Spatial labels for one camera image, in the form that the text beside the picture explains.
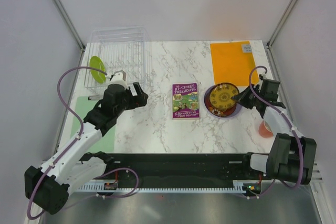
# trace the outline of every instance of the white wall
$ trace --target white wall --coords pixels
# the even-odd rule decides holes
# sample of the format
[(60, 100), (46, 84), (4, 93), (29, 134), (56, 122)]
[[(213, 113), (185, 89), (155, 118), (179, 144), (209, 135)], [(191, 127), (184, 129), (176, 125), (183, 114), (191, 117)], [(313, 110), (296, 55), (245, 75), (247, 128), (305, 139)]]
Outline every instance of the white wall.
[(151, 40), (268, 40), (290, 0), (61, 0), (81, 39), (143, 25)]
[(336, 0), (299, 0), (274, 44), (298, 128), (317, 142), (317, 161), (336, 209)]
[[(0, 0), (0, 216), (23, 223), (24, 172), (49, 158), (64, 109), (56, 84), (80, 50), (51, 0)], [(73, 77), (62, 92), (68, 97)]]

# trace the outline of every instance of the marble table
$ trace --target marble table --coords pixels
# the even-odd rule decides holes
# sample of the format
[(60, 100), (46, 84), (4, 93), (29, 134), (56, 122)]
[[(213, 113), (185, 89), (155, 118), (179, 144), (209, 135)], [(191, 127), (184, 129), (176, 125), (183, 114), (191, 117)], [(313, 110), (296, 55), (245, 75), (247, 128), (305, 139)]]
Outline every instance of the marble table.
[[(258, 134), (262, 122), (255, 110), (242, 108), (230, 119), (211, 115), (203, 103), (205, 91), (214, 85), (211, 41), (149, 42), (145, 92), (146, 107), (125, 111), (117, 120), (114, 151), (117, 153), (245, 153), (269, 152), (274, 137)], [(256, 65), (266, 66), (272, 78), (262, 41), (250, 41)], [(86, 52), (82, 66), (88, 60)], [(78, 74), (70, 106), (77, 97), (91, 95), (84, 87), (85, 70)], [(197, 82), (200, 98), (198, 120), (172, 120), (172, 84)], [(67, 115), (60, 146), (70, 138), (74, 117)]]

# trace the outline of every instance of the orange cloth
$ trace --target orange cloth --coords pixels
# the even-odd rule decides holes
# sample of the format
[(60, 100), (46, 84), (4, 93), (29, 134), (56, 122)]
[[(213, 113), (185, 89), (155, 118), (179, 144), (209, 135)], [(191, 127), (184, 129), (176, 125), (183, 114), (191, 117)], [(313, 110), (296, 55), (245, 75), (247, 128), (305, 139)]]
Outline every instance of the orange cloth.
[[(249, 42), (215, 43), (210, 44), (210, 48), (215, 84), (229, 82), (236, 86), (248, 86), (248, 76), (256, 66)], [(258, 81), (258, 73), (255, 71), (252, 83), (257, 84)]]

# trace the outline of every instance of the purple book cover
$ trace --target purple book cover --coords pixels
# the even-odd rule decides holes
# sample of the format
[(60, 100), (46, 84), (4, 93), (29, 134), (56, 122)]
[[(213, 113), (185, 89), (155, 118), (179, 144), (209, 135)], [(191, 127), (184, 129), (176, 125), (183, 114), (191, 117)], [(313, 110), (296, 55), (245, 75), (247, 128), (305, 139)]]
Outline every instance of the purple book cover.
[(197, 83), (173, 84), (173, 119), (199, 118)]

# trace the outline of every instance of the green mat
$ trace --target green mat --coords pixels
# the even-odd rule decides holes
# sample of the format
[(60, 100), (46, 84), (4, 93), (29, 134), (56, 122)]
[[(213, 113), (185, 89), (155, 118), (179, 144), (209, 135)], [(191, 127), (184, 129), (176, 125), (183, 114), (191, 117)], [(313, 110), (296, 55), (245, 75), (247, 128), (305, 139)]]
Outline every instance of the green mat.
[[(89, 101), (88, 97), (79, 97), (76, 102), (75, 112), (80, 116), (80, 118), (84, 118), (86, 114), (93, 109), (95, 104), (98, 101)], [(72, 129), (71, 129), (71, 136), (75, 134), (76, 131), (79, 129), (79, 122), (76, 118), (74, 118), (74, 121), (72, 123)], [(106, 153), (112, 153), (114, 150), (114, 137), (115, 137), (116, 127), (114, 126), (111, 128), (107, 134), (99, 140), (96, 144), (91, 146), (89, 148), (88, 152), (106, 152)]]

